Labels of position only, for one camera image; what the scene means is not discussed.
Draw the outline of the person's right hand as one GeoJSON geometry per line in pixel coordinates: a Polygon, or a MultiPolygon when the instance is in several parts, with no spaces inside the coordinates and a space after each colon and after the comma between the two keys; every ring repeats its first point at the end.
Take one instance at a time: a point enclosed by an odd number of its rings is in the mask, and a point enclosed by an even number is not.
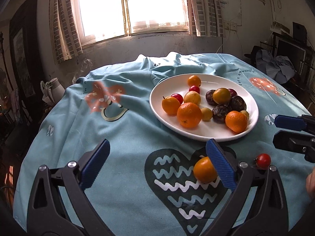
{"type": "Polygon", "coordinates": [[[306,190],[311,199],[315,196],[315,167],[306,179],[306,190]]]}

